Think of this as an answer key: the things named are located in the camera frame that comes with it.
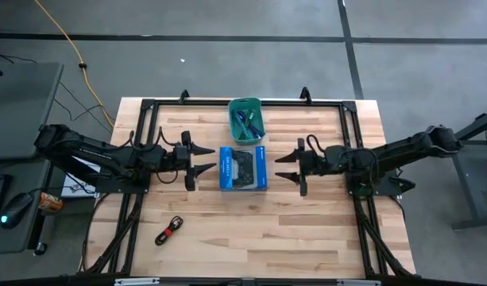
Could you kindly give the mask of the black desk top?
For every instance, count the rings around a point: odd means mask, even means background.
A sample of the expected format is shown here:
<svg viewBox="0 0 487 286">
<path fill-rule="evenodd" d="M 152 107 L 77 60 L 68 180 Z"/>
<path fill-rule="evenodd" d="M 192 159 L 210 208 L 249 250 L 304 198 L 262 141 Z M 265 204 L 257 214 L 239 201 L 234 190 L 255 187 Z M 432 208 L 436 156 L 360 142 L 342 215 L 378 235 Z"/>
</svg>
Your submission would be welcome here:
<svg viewBox="0 0 487 286">
<path fill-rule="evenodd" d="M 1 63 L 0 71 L 0 160 L 34 158 L 34 141 L 48 121 L 64 66 Z"/>
</svg>

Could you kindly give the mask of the orange drink can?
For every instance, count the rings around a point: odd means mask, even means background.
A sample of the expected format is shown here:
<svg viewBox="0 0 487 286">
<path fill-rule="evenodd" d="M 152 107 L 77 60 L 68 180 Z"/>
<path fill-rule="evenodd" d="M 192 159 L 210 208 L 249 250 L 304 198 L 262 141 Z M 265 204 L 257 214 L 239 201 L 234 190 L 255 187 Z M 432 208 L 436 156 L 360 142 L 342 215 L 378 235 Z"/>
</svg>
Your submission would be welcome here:
<svg viewBox="0 0 487 286">
<path fill-rule="evenodd" d="M 50 213 L 61 211 L 64 207 L 64 201 L 54 195 L 41 192 L 40 202 L 38 208 Z"/>
</svg>

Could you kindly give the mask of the grey desk top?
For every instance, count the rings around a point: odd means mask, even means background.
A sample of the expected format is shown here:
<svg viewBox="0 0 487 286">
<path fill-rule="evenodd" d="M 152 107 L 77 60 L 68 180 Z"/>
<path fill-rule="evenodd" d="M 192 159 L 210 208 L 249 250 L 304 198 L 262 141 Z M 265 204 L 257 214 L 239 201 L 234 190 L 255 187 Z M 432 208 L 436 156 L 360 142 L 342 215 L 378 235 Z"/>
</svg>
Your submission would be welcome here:
<svg viewBox="0 0 487 286">
<path fill-rule="evenodd" d="M 41 192 L 48 188 L 50 164 L 46 160 L 0 164 L 0 175 L 9 177 L 3 195 L 0 216 L 2 208 L 15 195 L 29 193 L 33 197 L 33 202 L 17 226 L 13 229 L 0 227 L 0 254 L 20 253 L 27 249 L 34 249 L 38 244 L 43 224 L 38 204 Z"/>
</svg>

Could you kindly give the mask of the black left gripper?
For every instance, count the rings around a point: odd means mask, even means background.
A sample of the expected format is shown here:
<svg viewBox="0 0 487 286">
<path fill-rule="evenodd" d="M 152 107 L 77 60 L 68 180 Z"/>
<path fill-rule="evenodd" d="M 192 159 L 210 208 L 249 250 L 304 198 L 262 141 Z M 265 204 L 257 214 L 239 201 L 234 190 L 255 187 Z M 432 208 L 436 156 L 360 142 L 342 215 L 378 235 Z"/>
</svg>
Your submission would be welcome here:
<svg viewBox="0 0 487 286">
<path fill-rule="evenodd" d="M 181 142 L 175 145 L 172 152 L 174 158 L 176 159 L 176 169 L 186 172 L 184 183 L 188 191 L 195 190 L 195 178 L 216 165 L 216 163 L 209 163 L 195 165 L 192 167 L 191 155 L 207 155 L 214 153 L 215 150 L 200 147 L 195 143 L 192 143 L 191 134 L 189 131 L 183 131 L 181 133 Z"/>
</svg>

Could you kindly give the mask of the dark metal desk frame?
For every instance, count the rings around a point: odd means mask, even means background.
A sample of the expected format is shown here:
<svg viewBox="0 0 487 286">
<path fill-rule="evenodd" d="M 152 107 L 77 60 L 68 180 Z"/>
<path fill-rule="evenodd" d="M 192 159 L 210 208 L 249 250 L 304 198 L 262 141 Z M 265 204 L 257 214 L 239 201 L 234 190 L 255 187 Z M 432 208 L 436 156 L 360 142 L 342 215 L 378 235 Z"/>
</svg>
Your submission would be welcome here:
<svg viewBox="0 0 487 286">
<path fill-rule="evenodd" d="M 487 226 L 487 138 L 474 137 L 487 132 L 487 113 L 476 117 L 467 127 L 455 133 L 462 150 L 453 157 L 454 167 L 470 209 L 471 218 L 452 224 L 453 230 Z"/>
</svg>

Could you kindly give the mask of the blue game controller box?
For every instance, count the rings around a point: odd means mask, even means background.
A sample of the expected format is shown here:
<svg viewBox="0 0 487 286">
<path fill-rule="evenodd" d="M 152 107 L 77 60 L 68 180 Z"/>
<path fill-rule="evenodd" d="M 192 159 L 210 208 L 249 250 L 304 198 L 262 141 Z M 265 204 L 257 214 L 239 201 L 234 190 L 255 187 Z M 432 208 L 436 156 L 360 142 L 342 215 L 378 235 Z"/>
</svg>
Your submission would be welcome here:
<svg viewBox="0 0 487 286">
<path fill-rule="evenodd" d="M 264 146 L 233 148 L 219 153 L 219 187 L 222 191 L 265 191 L 268 188 Z"/>
</svg>

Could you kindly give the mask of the silver metal bracket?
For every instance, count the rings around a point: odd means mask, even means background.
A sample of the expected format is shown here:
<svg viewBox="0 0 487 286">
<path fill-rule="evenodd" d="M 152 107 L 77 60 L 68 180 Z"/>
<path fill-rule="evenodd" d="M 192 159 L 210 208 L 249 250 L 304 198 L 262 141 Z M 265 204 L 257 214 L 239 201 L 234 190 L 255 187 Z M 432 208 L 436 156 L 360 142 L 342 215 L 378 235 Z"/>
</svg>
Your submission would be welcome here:
<svg viewBox="0 0 487 286">
<path fill-rule="evenodd" d="M 160 279 L 158 277 L 131 277 L 116 279 L 114 286 L 159 286 Z"/>
<path fill-rule="evenodd" d="M 353 280 L 353 279 L 339 279 L 337 286 L 382 286 L 378 280 Z"/>
</svg>

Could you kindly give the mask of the white paper sheet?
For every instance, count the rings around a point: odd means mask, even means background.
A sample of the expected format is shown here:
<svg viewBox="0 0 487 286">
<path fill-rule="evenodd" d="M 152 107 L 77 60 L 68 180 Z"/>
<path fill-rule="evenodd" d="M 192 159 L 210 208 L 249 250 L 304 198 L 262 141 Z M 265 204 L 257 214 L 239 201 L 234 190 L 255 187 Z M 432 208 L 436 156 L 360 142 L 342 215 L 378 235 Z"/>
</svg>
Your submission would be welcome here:
<svg viewBox="0 0 487 286">
<path fill-rule="evenodd" d="M 100 194 L 95 187 L 77 178 L 71 173 L 65 175 L 64 188 L 61 191 L 61 196 L 67 199 L 78 198 L 98 198 Z"/>
</svg>

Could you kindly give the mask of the green plastic bin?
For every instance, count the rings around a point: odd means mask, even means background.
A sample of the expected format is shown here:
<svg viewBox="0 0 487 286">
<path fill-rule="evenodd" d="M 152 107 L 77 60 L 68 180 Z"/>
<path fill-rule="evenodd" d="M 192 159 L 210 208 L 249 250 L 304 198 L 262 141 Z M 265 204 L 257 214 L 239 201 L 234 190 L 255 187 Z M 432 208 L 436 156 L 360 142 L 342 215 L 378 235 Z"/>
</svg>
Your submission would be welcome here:
<svg viewBox="0 0 487 286">
<path fill-rule="evenodd" d="M 256 145 L 265 137 L 261 100 L 234 99 L 228 105 L 230 134 L 237 145 Z"/>
</svg>

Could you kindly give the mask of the black computer mouse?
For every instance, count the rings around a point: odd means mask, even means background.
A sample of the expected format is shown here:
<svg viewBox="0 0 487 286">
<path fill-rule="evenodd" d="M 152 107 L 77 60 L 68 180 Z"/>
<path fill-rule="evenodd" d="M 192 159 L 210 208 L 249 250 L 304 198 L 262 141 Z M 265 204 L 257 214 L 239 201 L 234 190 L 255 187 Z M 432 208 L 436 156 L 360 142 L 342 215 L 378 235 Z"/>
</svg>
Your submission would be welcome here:
<svg viewBox="0 0 487 286">
<path fill-rule="evenodd" d="M 17 226 L 32 202 L 33 197 L 29 193 L 19 193 L 15 195 L 2 208 L 0 227 L 3 229 L 13 229 Z"/>
</svg>

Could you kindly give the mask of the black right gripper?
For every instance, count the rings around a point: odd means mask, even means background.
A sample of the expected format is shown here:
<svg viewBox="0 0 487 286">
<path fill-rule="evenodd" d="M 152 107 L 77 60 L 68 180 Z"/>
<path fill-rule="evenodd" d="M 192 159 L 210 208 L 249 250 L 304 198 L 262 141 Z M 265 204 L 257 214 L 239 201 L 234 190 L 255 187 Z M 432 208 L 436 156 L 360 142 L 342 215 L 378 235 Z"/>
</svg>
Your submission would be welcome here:
<svg viewBox="0 0 487 286">
<path fill-rule="evenodd" d="M 275 175 L 281 178 L 291 180 L 300 185 L 300 195 L 307 195 L 307 176 L 319 175 L 323 166 L 323 158 L 318 155 L 317 151 L 324 154 L 324 149 L 319 144 L 317 137 L 307 137 L 298 139 L 298 149 L 290 154 L 276 159 L 277 163 L 294 163 L 299 161 L 300 174 L 297 172 L 276 172 Z"/>
</svg>

